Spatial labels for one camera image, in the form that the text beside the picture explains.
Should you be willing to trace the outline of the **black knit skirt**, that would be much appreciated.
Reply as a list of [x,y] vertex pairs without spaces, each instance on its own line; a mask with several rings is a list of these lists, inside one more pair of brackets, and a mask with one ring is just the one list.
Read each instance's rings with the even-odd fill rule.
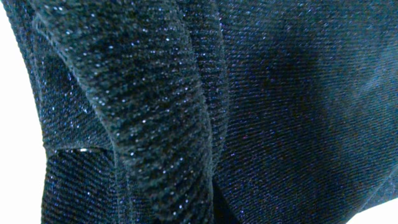
[[42,223],[346,223],[397,198],[397,2],[5,0]]

